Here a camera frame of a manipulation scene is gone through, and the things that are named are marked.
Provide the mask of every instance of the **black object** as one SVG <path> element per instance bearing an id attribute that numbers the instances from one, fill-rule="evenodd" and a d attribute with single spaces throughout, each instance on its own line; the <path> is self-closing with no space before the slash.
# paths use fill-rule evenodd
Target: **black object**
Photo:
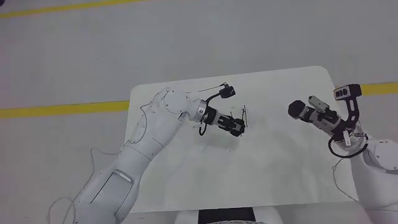
<path id="1" fill-rule="evenodd" d="M 289 109 L 287 110 L 287 113 L 293 119 L 298 119 L 300 117 L 300 113 L 304 110 L 304 108 L 305 108 L 305 103 L 304 102 L 302 102 L 301 100 L 295 100 L 293 103 L 291 103 L 289 105 Z"/>
<path id="2" fill-rule="evenodd" d="M 211 95 L 209 98 L 207 98 L 206 102 L 207 104 L 214 98 L 216 98 L 217 96 L 221 96 L 223 99 L 227 99 L 229 97 L 234 96 L 235 93 L 235 89 L 233 88 L 233 86 L 229 86 L 227 83 L 221 84 L 220 86 L 224 86 L 223 89 L 221 89 L 218 93 L 216 93 L 215 95 Z"/>
<path id="3" fill-rule="evenodd" d="M 359 108 L 356 98 L 362 95 L 361 85 L 349 84 L 333 90 L 335 100 L 344 100 L 347 105 L 348 118 L 345 121 L 346 127 L 354 129 L 359 119 Z"/>
<path id="4" fill-rule="evenodd" d="M 361 154 L 362 152 L 364 152 L 364 151 L 366 150 L 366 148 L 368 148 L 368 144 L 365 144 L 359 151 L 357 151 L 357 152 L 355 152 L 355 153 L 353 153 L 353 154 L 351 154 L 351 155 L 343 156 L 343 155 L 340 155 L 340 154 L 335 153 L 335 151 L 331 148 L 331 142 L 333 142 L 333 137 L 331 137 L 331 138 L 329 139 L 329 142 L 328 142 L 329 151 L 330 151 L 334 156 L 339 157 L 339 158 L 353 158 L 353 157 L 355 157 L 355 156 L 358 156 L 359 154 Z"/>
<path id="5" fill-rule="evenodd" d="M 225 222 L 231 220 L 255 222 L 253 208 L 221 208 L 199 210 L 198 224 Z"/>
<path id="6" fill-rule="evenodd" d="M 232 116 L 220 115 L 217 125 L 220 129 L 231 133 L 235 137 L 244 133 L 245 125 L 243 119 L 234 119 Z"/>

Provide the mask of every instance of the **gray floor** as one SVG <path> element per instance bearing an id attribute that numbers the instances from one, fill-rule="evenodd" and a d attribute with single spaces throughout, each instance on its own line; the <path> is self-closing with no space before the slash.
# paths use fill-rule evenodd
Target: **gray floor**
<path id="1" fill-rule="evenodd" d="M 1 12 L 95 0 L 7 1 Z M 128 100 L 145 83 L 310 65 L 336 86 L 397 81 L 396 2 L 161 0 L 1 19 L 0 108 Z M 359 100 L 373 136 L 398 140 L 396 102 Z M 125 127 L 124 113 L 0 120 L 1 219 L 44 222 L 55 198 L 84 183 L 90 148 L 118 149 Z"/>

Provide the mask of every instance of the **cable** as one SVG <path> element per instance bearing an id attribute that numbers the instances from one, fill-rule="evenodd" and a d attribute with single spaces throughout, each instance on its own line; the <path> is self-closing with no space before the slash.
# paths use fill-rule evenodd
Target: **cable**
<path id="1" fill-rule="evenodd" d="M 148 105 L 152 104 L 153 100 L 156 98 L 157 95 L 159 95 L 159 93 L 160 93 L 160 92 L 158 92 L 148 104 L 145 104 L 145 105 L 140 106 L 140 110 L 144 113 L 144 116 L 145 116 L 145 130 L 144 130 L 144 133 L 142 134 L 141 138 L 140 138 L 137 142 L 135 142 L 135 144 L 142 140 L 142 138 L 144 137 L 144 135 L 145 135 L 145 133 L 146 133 L 146 131 L 147 131 L 147 115 L 146 115 L 145 111 L 144 111 L 142 108 L 145 107 L 145 106 L 148 106 Z M 108 152 L 103 152 L 103 151 L 101 151 L 101 150 L 99 150 L 99 149 L 97 149 L 97 148 L 91 148 L 91 149 L 90 149 L 90 156 L 91 156 L 91 166 L 92 166 L 93 170 L 91 171 L 91 174 L 90 174 L 88 180 L 86 181 L 86 183 L 84 184 L 84 186 L 79 190 L 79 193 L 77 194 L 77 196 L 76 196 L 74 199 L 71 199 L 71 198 L 69 198 L 69 197 L 61 197 L 61 198 L 56 199 L 56 200 L 51 204 L 51 206 L 50 206 L 50 208 L 49 208 L 49 214 L 47 215 L 47 216 L 48 216 L 48 219 L 47 219 L 47 220 L 48 220 L 48 221 L 47 221 L 48 224 L 51 224 L 51 221 L 50 221 L 50 212 L 51 212 L 52 207 L 53 207 L 59 200 L 61 200 L 61 199 L 63 199 L 63 198 L 69 199 L 69 200 L 71 201 L 71 204 L 69 205 L 68 210 L 67 210 L 67 212 L 66 212 L 66 214 L 65 214 L 65 216 L 64 216 L 64 218 L 63 218 L 63 220 L 62 220 L 62 224 L 65 223 L 65 220 L 67 219 L 67 216 L 68 216 L 68 214 L 69 214 L 69 211 L 70 211 L 70 208 L 71 208 L 71 207 L 73 207 L 73 209 L 74 209 L 74 211 L 73 211 L 73 223 L 75 223 L 75 219 L 76 219 L 75 200 L 76 200 L 76 199 L 78 198 L 78 196 L 81 194 L 81 192 L 83 191 L 83 189 L 87 186 L 87 184 L 88 184 L 88 182 L 91 180 L 91 178 L 93 178 L 94 173 L 95 173 L 95 163 L 94 163 L 94 155 L 93 155 L 93 151 L 94 151 L 94 150 L 96 150 L 96 151 L 98 151 L 98 152 L 100 152 L 100 153 L 102 153 L 102 154 L 104 154 L 104 155 L 116 155 L 116 154 L 119 154 L 119 153 L 121 152 L 121 150 L 120 150 L 120 151 L 115 152 L 115 153 L 108 153 Z"/>
<path id="2" fill-rule="evenodd" d="M 224 83 L 221 84 L 220 86 L 214 86 L 214 87 L 212 87 L 212 88 L 207 88 L 207 89 L 203 89 L 203 90 L 196 91 L 196 93 L 200 93 L 200 92 L 203 92 L 203 91 L 207 91 L 207 90 L 212 90 L 212 89 L 215 89 L 215 88 L 219 88 L 219 87 L 221 87 L 221 86 L 223 86 L 223 85 L 224 85 Z"/>
<path id="3" fill-rule="evenodd" d="M 339 155 L 339 154 L 337 154 L 337 153 L 334 152 L 334 150 L 333 150 L 332 147 L 331 147 L 331 142 L 332 142 L 332 141 L 333 141 L 333 137 L 331 137 L 331 138 L 329 139 L 329 142 L 328 142 L 329 151 L 330 151 L 333 155 L 335 155 L 336 157 L 339 157 L 339 158 L 341 158 L 341 159 L 355 157 L 355 156 L 361 154 L 362 152 L 364 152 L 364 151 L 366 150 L 366 148 L 368 147 L 368 144 L 366 143 L 359 151 L 357 151 L 357 152 L 355 152 L 355 153 L 353 153 L 353 154 L 351 154 L 351 155 L 342 156 L 342 155 Z"/>
<path id="4" fill-rule="evenodd" d="M 46 218 L 48 224 L 51 224 L 51 209 L 52 209 L 52 207 L 54 207 L 54 205 L 55 205 L 57 202 L 59 202 L 60 200 L 62 200 L 62 199 L 67 199 L 67 200 L 69 200 L 69 201 L 71 202 L 71 205 L 70 205 L 70 206 L 73 206 L 73 222 L 72 222 L 72 223 L 75 223 L 75 221 L 76 221 L 76 207 L 75 207 L 75 203 L 74 203 L 73 200 L 72 200 L 71 198 L 69 198 L 69 197 L 60 197 L 60 198 L 56 199 L 56 200 L 51 204 L 51 206 L 49 207 L 49 211 L 47 212 L 47 218 Z"/>
<path id="5" fill-rule="evenodd" d="M 334 166 L 331 167 L 332 173 L 333 173 L 333 181 L 334 181 L 334 183 L 335 183 L 336 188 L 337 188 L 341 193 L 345 194 L 348 198 L 350 198 L 350 199 L 353 200 L 354 202 L 360 204 L 360 206 L 362 206 L 365 210 L 368 210 L 368 211 L 398 212 L 398 210 L 382 209 L 382 208 L 391 207 L 391 206 L 393 206 L 393 205 L 397 205 L 398 202 L 393 202 L 393 203 L 390 203 L 390 204 L 388 204 L 388 205 L 379 206 L 379 207 L 376 207 L 376 208 L 373 208 L 373 209 L 368 209 L 368 208 L 365 208 L 365 207 L 361 204 L 361 202 L 359 202 L 358 200 L 354 199 L 352 196 L 348 195 L 344 190 L 342 190 L 342 189 L 338 186 L 338 184 L 337 184 L 336 169 L 337 169 L 338 164 L 339 164 L 343 159 L 344 159 L 344 158 L 341 158 Z"/>
<path id="6" fill-rule="evenodd" d="M 145 112 L 142 108 L 145 107 L 145 106 L 149 106 L 150 104 L 152 104 L 152 102 L 154 101 L 154 99 L 156 98 L 156 96 L 159 95 L 159 93 L 160 93 L 160 92 L 158 92 L 157 94 L 155 94 L 155 96 L 153 97 L 153 99 L 152 99 L 148 104 L 144 104 L 144 105 L 142 105 L 142 106 L 139 107 L 139 109 L 141 109 L 141 111 L 142 111 L 142 113 L 144 114 L 144 117 L 145 117 L 145 129 L 144 129 L 144 133 L 142 134 L 141 138 L 138 139 L 138 141 L 136 141 L 136 142 L 131 142 L 130 140 L 128 140 L 128 142 L 131 142 L 131 143 L 133 143 L 133 144 L 137 144 L 139 141 L 141 141 L 141 140 L 144 138 L 145 133 L 147 132 L 148 117 L 147 117 L 146 112 Z"/>
<path id="7" fill-rule="evenodd" d="M 91 180 L 91 178 L 93 178 L 93 176 L 94 176 L 94 172 L 95 172 L 95 163 L 94 163 L 93 151 L 98 151 L 99 153 L 102 153 L 102 154 L 104 154 L 104 155 L 116 155 L 116 154 L 119 154 L 119 153 L 120 153 L 120 151 L 115 152 L 115 153 L 108 153 L 108 152 L 103 152 L 103 151 L 101 151 L 100 149 L 97 149 L 97 148 L 91 148 L 91 149 L 90 149 L 91 166 L 92 166 L 93 170 L 91 171 L 91 175 L 90 175 L 90 177 L 88 178 L 88 180 L 86 181 L 86 183 L 84 184 L 84 186 L 79 190 L 79 193 L 77 194 L 77 196 L 72 200 L 71 204 L 69 205 L 68 210 L 67 210 L 67 212 L 66 212 L 66 214 L 65 214 L 65 216 L 64 216 L 64 218 L 63 218 L 63 220 L 62 220 L 62 224 L 65 223 L 65 220 L 67 219 L 67 216 L 68 216 L 70 207 L 72 207 L 72 206 L 73 206 L 73 208 L 75 209 L 74 214 L 73 214 L 73 223 L 75 223 L 75 219 L 76 219 L 75 200 L 78 198 L 78 196 L 81 194 L 81 192 L 83 191 L 83 189 L 87 186 L 88 182 L 89 182 L 89 181 Z"/>

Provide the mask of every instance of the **table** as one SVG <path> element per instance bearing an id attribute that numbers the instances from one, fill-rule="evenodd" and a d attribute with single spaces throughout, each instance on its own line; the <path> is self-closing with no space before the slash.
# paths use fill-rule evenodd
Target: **table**
<path id="1" fill-rule="evenodd" d="M 246 132 L 236 138 L 210 126 L 199 136 L 196 123 L 184 122 L 144 173 L 132 212 L 348 200 L 333 183 L 331 167 L 338 159 L 329 153 L 328 136 L 287 114 L 291 102 L 308 102 L 310 95 L 339 111 L 333 83 L 321 67 L 139 85 L 131 92 L 125 141 L 141 117 L 139 106 L 165 86 L 194 92 L 223 82 L 234 86 L 236 95 L 214 99 L 211 106 L 237 117 L 246 105 Z M 192 94 L 205 99 L 216 92 Z M 342 165 L 338 183 L 356 197 L 350 163 Z"/>

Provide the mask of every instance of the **black panel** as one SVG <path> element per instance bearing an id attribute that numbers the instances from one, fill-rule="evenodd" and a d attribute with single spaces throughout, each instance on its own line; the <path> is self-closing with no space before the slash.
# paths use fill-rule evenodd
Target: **black panel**
<path id="1" fill-rule="evenodd" d="M 253 208 L 220 208 L 199 210 L 198 224 L 223 222 L 226 220 L 246 220 L 255 222 Z"/>

